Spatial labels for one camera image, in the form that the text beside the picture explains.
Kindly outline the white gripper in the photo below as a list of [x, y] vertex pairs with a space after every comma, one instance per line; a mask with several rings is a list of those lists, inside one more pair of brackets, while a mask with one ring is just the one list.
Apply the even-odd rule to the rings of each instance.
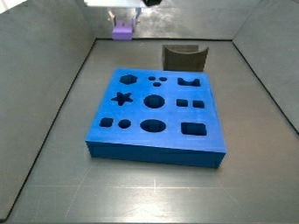
[[[143, 0], [82, 0], [85, 5], [89, 7], [124, 7], [124, 8], [134, 8], [134, 16], [133, 16], [133, 27], [136, 28], [140, 22], [140, 15], [141, 15], [141, 8], [144, 7]], [[106, 9], [106, 14], [109, 16], [109, 20], [112, 26], [116, 26], [117, 19], [116, 15], [113, 14], [110, 8]]]

